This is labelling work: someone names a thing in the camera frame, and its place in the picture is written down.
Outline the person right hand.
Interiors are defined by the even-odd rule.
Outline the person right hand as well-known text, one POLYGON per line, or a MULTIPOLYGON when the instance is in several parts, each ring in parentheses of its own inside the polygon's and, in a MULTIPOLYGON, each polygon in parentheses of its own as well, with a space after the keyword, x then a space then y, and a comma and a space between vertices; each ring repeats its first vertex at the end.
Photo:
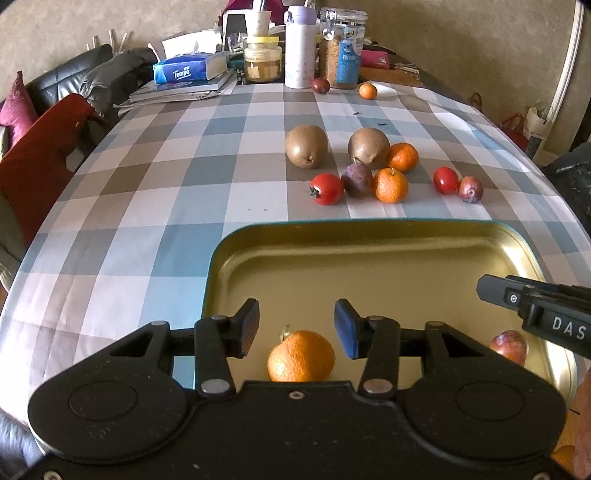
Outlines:
POLYGON ((578 479, 588 479, 591 472, 591 425, 590 414, 582 412, 579 429, 575 439, 573 455, 574 475, 578 479))

